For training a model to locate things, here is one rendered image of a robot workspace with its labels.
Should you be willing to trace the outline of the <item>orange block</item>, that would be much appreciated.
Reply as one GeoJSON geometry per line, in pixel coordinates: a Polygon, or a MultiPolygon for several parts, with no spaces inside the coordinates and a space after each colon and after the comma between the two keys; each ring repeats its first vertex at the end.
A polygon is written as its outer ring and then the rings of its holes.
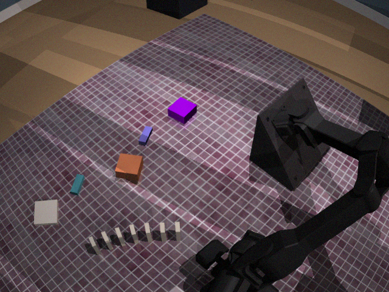
{"type": "Polygon", "coordinates": [[[115,174],[117,178],[139,180],[142,167],[142,156],[120,154],[115,174]]]}

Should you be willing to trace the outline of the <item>blue rectangular block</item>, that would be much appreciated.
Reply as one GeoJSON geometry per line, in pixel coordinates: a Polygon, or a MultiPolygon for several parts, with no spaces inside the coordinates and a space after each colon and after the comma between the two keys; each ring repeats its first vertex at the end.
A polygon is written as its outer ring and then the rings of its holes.
{"type": "Polygon", "coordinates": [[[146,143],[148,142],[148,139],[151,135],[151,132],[152,132],[153,128],[152,127],[145,127],[143,129],[143,132],[142,132],[142,135],[139,139],[139,143],[140,144],[143,144],[143,145],[146,145],[146,143]]]}

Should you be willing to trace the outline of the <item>purple block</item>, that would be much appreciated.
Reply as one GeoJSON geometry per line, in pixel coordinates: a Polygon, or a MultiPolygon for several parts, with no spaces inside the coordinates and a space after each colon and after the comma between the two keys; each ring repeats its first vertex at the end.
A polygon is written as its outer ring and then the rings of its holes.
{"type": "Polygon", "coordinates": [[[179,97],[169,108],[168,116],[185,124],[197,112],[197,105],[179,97]]]}

